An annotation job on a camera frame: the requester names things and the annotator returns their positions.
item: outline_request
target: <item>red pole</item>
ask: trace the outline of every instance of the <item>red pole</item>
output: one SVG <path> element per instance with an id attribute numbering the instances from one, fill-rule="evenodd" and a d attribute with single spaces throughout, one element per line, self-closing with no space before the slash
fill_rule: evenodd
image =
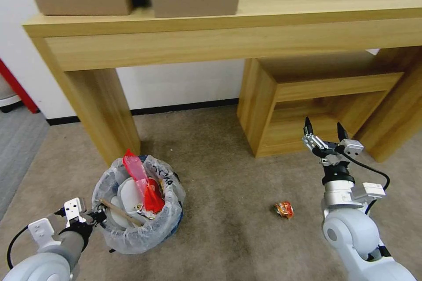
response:
<path id="1" fill-rule="evenodd" d="M 10 87 L 12 87 L 13 91 L 21 98 L 23 104 L 32 112 L 37 113 L 38 107 L 32 101 L 30 96 L 26 93 L 26 91 L 22 88 L 16 78 L 12 75 L 3 61 L 0 59 L 0 75 L 4 77 L 4 79 L 9 83 Z"/>

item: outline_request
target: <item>wooden stick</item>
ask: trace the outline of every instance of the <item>wooden stick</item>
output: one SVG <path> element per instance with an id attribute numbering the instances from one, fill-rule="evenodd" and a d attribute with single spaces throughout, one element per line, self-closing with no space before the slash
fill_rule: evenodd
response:
<path id="1" fill-rule="evenodd" d="M 110 210 L 116 212 L 120 216 L 123 216 L 125 219 L 127 219 L 130 222 L 132 222 L 133 224 L 138 225 L 138 226 L 144 225 L 144 223 L 142 223 L 140 220 L 138 220 L 138 219 L 136 219 L 134 217 L 131 217 L 124 210 L 122 210 L 121 208 L 118 208 L 113 203 L 110 203 L 110 202 L 108 202 L 107 200 L 104 200 L 104 199 L 100 199 L 100 202 L 102 204 L 104 204 L 105 206 L 107 206 Z"/>

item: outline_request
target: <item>black cable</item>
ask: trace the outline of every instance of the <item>black cable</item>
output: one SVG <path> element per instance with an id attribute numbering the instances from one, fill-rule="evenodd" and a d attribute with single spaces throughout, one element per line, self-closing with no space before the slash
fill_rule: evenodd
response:
<path id="1" fill-rule="evenodd" d="M 9 248 L 7 249 L 7 264 L 9 265 L 10 270 L 13 269 L 13 264 L 12 264 L 12 259 L 10 257 L 10 254 L 12 252 L 12 247 L 13 244 L 15 243 L 16 239 L 18 239 L 18 237 L 28 229 L 28 225 L 26 225 L 24 228 L 21 229 L 21 231 L 19 233 L 16 234 L 15 237 L 13 237 L 12 241 L 9 244 Z"/>
<path id="2" fill-rule="evenodd" d="M 385 179 L 386 179 L 386 184 L 384 185 L 383 189 L 384 189 L 384 191 L 385 191 L 385 190 L 387 190 L 388 186 L 390 185 L 390 177 L 389 177 L 386 173 L 384 173 L 384 172 L 382 172 L 382 171 L 379 171 L 379 170 L 377 170 L 377 169 L 375 169 L 375 168 L 372 168 L 372 167 L 370 167 L 370 166 L 367 166 L 367 165 L 365 165 L 365 164 L 363 164 L 363 163 L 361 163 L 361 162 L 359 162 L 359 161 L 357 161 L 357 160 L 353 159 L 352 157 L 350 157 L 349 155 L 347 155 L 347 154 L 346 154 L 346 153 L 344 153 L 344 152 L 342 153 L 342 155 L 343 155 L 343 156 L 345 156 L 345 157 L 346 157 L 348 160 L 350 160 L 351 162 L 353 162 L 353 163 L 357 164 L 358 166 L 361 166 L 361 167 L 363 167 L 363 168 L 365 168 L 365 169 L 368 169 L 368 170 L 370 170 L 370 171 L 372 171 L 372 172 L 378 173 L 378 174 L 380 174 L 381 176 L 384 176 L 384 177 L 385 177 Z M 375 202 L 377 202 L 377 200 L 373 200 L 371 203 L 369 203 L 368 207 L 366 208 L 365 214 L 368 214 L 369 210 L 370 210 L 370 209 L 371 209 L 371 207 L 375 204 Z"/>

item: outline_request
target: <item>tabletop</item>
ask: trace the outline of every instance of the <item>tabletop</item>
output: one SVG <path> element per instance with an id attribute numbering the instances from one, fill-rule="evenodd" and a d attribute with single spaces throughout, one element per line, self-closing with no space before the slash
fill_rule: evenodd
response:
<path id="1" fill-rule="evenodd" d="M 44 16 L 28 20 L 30 37 L 128 34 L 364 20 L 420 18 L 422 0 L 239 0 L 230 16 L 154 18 L 152 8 L 119 16 Z"/>

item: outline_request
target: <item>wooden table leg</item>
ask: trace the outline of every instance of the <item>wooden table leg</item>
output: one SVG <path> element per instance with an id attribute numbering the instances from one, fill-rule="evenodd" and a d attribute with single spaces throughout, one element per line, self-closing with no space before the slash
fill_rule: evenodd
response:
<path id="1" fill-rule="evenodd" d="M 115 69 L 63 72 L 43 38 L 32 38 L 92 141 L 110 165 L 140 140 Z"/>
<path id="2" fill-rule="evenodd" d="M 383 162 L 422 129 L 422 47 L 380 50 L 375 63 L 405 72 L 356 134 L 371 156 Z"/>

